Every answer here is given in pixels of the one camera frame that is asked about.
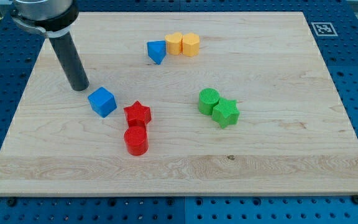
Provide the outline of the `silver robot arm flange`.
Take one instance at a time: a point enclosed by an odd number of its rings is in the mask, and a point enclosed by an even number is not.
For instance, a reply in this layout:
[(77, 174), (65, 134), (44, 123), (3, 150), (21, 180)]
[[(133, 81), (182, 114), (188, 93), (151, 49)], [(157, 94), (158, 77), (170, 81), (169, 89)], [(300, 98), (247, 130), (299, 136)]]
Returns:
[(79, 15), (75, 0), (0, 0), (0, 11), (17, 27), (46, 39), (69, 33)]

